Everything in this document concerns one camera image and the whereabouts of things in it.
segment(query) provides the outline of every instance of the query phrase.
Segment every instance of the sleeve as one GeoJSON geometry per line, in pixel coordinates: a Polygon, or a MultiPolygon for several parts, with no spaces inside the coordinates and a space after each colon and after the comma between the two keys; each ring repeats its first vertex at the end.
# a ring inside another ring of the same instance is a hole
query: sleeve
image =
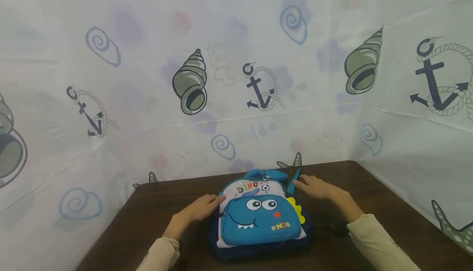
{"type": "Polygon", "coordinates": [[[378,271],[420,271],[376,220],[365,214],[347,225],[355,246],[378,271]]]}
{"type": "Polygon", "coordinates": [[[136,271],[167,271],[180,254],[177,240],[161,237],[150,247],[136,271]]]}

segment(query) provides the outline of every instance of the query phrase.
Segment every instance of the backpack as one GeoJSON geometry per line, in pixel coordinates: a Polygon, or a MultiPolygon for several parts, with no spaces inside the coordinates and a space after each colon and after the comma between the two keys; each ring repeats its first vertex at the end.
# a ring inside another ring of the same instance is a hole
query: backpack
{"type": "Polygon", "coordinates": [[[293,195],[292,183],[286,191],[286,180],[283,172],[253,169],[223,189],[220,195],[227,198],[210,217],[208,240],[216,258],[225,261],[309,243],[314,227],[293,195]]]}

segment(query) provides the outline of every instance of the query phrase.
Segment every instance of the starfish print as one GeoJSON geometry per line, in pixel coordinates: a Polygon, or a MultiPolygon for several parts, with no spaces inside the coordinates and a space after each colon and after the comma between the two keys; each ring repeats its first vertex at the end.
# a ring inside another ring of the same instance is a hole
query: starfish print
{"type": "MultiPolygon", "coordinates": [[[[156,180],[156,175],[153,173],[153,172],[149,172],[149,182],[148,183],[157,183],[158,180],[156,180]]],[[[138,183],[134,183],[133,184],[133,187],[135,187],[135,189],[137,187],[140,187],[141,184],[138,184],[138,183]]]]}
{"type": "Polygon", "coordinates": [[[298,152],[296,154],[296,159],[294,160],[292,165],[287,165],[284,162],[276,162],[280,168],[296,168],[297,166],[302,166],[302,159],[301,159],[301,154],[298,152]]]}
{"type": "Polygon", "coordinates": [[[470,255],[473,255],[473,222],[467,224],[461,229],[456,229],[452,224],[450,224],[441,207],[435,200],[432,200],[432,207],[439,223],[441,224],[442,232],[469,252],[470,255]]]}

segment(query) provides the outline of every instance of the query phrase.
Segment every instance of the white curtain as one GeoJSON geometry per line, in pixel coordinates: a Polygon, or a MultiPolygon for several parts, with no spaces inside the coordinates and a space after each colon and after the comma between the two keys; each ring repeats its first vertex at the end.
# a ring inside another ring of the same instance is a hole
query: white curtain
{"type": "Polygon", "coordinates": [[[473,253],[472,12],[473,0],[0,0],[2,266],[74,270],[139,184],[297,153],[359,162],[473,253]]]}

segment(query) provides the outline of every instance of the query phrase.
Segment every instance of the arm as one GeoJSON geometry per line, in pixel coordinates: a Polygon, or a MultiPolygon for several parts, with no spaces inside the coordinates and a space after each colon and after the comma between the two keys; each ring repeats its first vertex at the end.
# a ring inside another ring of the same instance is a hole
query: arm
{"type": "Polygon", "coordinates": [[[179,240],[186,228],[194,221],[208,217],[225,200],[225,196],[205,195],[198,198],[181,212],[172,216],[163,236],[150,247],[137,271],[166,271],[179,258],[179,240]]]}
{"type": "Polygon", "coordinates": [[[419,267],[397,246],[374,215],[365,214],[350,194],[314,176],[301,175],[294,186],[309,196],[331,200],[346,221],[355,246],[378,271],[420,271],[419,267]]]}
{"type": "Polygon", "coordinates": [[[397,246],[376,220],[364,214],[348,193],[333,198],[342,212],[355,246],[378,271],[420,271],[419,267],[397,246]]]}

